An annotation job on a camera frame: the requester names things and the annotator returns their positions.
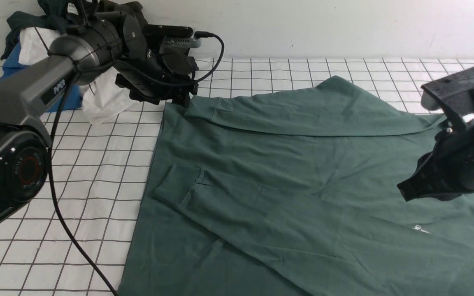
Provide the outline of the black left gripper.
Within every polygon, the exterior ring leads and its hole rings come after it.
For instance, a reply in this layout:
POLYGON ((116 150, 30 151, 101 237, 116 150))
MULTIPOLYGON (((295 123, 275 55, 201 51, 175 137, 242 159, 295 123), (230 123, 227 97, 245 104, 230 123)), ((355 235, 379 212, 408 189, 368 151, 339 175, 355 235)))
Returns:
POLYGON ((160 103, 170 99, 173 104, 187 108, 191 95, 198 93, 199 84, 192 82, 199 69, 190 49, 164 47, 151 49, 147 45, 143 59, 117 60, 115 84, 129 90, 129 98, 139 102, 160 103))

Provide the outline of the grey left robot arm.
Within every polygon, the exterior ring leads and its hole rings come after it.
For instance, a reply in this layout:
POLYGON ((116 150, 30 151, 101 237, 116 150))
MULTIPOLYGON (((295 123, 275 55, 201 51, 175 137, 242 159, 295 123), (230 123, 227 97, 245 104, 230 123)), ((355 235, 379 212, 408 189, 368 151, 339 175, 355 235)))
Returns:
POLYGON ((0 81, 0 223, 39 193, 53 140, 41 116, 72 86, 83 86, 111 67, 130 99, 158 105, 185 103, 198 83, 164 64, 166 45, 188 49, 192 28, 141 27, 136 18, 104 13, 70 26, 53 41, 47 58, 0 81))

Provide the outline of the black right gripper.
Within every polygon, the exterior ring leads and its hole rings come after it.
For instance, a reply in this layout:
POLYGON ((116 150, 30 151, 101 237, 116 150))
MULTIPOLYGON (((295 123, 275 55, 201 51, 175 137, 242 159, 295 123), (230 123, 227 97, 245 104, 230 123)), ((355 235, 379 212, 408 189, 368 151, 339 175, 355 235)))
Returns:
POLYGON ((474 193, 474 120, 462 131, 440 132, 433 150, 419 158, 414 174, 397 187, 406 201, 451 201, 474 193))

